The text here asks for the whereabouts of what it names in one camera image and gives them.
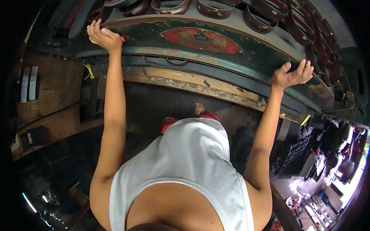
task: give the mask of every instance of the bare foot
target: bare foot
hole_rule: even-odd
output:
[[[201,103],[196,103],[195,104],[195,117],[198,117],[198,115],[201,113],[201,112],[204,112],[204,106],[203,104]]]

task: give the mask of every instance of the person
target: person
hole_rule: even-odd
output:
[[[164,121],[165,131],[129,161],[124,159],[126,102],[120,35],[87,26],[89,39],[109,54],[104,131],[91,181],[90,205],[106,230],[262,230],[272,212],[269,156],[286,87],[304,84],[313,67],[301,60],[276,70],[268,103],[243,176],[229,161],[227,134],[197,105],[198,118]]]

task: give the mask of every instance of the white tank top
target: white tank top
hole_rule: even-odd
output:
[[[247,187],[230,163],[227,134],[216,120],[179,120],[122,165],[114,176],[109,200],[112,231],[124,230],[132,202],[145,188],[158,183],[179,183],[199,191],[225,231],[254,230]]]

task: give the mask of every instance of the hand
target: hand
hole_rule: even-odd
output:
[[[285,63],[272,76],[271,87],[284,91],[286,87],[307,83],[312,78],[313,72],[313,67],[310,64],[310,61],[306,62],[305,59],[302,59],[295,71],[287,73],[292,65],[289,62]]]
[[[99,45],[108,51],[109,55],[120,54],[122,52],[122,40],[119,34],[113,33],[107,28],[100,29],[101,19],[93,21],[87,26],[89,39],[93,44]]]

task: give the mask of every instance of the red shorts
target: red shorts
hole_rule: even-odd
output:
[[[210,118],[210,119],[214,119],[220,122],[217,116],[210,111],[203,111],[199,113],[198,118]],[[162,133],[161,134],[163,134],[167,130],[167,128],[169,128],[172,124],[174,124],[177,121],[179,121],[179,119],[176,119],[173,117],[165,118],[162,122]]]

